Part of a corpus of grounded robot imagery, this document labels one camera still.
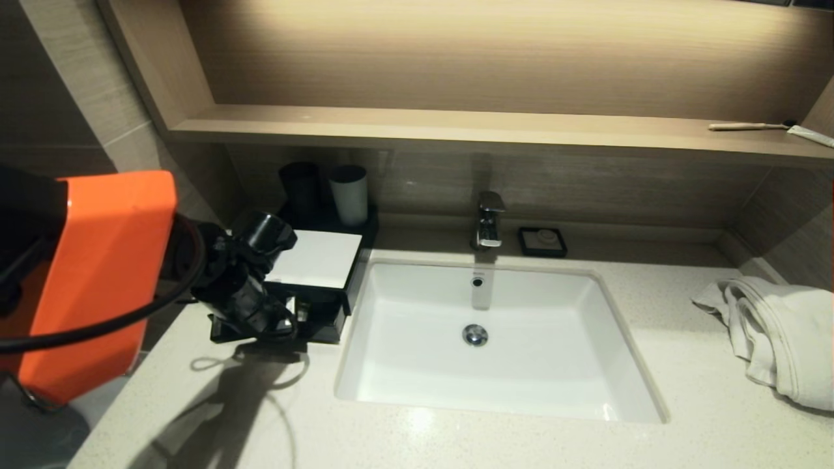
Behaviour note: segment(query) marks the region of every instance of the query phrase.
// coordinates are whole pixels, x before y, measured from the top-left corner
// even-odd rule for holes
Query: faucet
[[[476,251],[486,251],[501,245],[498,214],[506,211],[504,200],[495,192],[478,194],[478,219],[475,221],[475,235],[470,246]]]

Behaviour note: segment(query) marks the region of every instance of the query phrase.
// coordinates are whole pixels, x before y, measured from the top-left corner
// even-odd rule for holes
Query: sink
[[[363,285],[336,396],[661,423],[625,330],[590,274],[378,263]]]

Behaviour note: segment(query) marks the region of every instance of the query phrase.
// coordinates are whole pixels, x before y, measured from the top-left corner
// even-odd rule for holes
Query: white quartz countertop
[[[415,249],[403,248],[405,238]],[[466,238],[381,232],[371,261],[471,265]],[[693,306],[739,272],[706,245],[569,240],[571,259],[518,256],[496,267],[593,270],[607,284],[659,393],[667,422],[642,424],[341,401],[344,345],[301,362],[233,357],[191,305],[125,386],[72,468],[122,467],[832,467],[828,417],[744,376],[726,328]]]

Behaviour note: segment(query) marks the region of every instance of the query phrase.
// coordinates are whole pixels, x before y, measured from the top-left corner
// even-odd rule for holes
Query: soap dish
[[[565,257],[568,246],[556,228],[519,228],[519,244],[524,255],[532,257]]]

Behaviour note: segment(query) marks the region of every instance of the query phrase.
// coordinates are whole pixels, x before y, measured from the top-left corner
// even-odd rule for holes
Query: white towel
[[[720,280],[692,298],[720,314],[746,375],[803,406],[834,410],[831,335],[834,295],[756,277]]]

